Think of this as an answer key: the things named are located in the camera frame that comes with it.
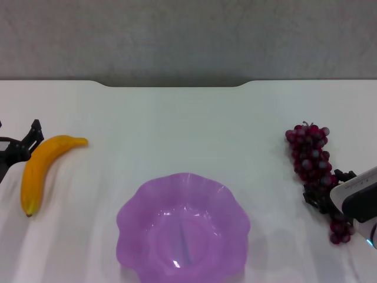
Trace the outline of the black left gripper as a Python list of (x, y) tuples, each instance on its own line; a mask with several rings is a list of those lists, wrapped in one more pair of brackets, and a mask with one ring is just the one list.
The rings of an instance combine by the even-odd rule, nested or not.
[(43, 140), (42, 127), (38, 119), (33, 121), (30, 131), (21, 141), (1, 137), (1, 181), (11, 166), (28, 161)]

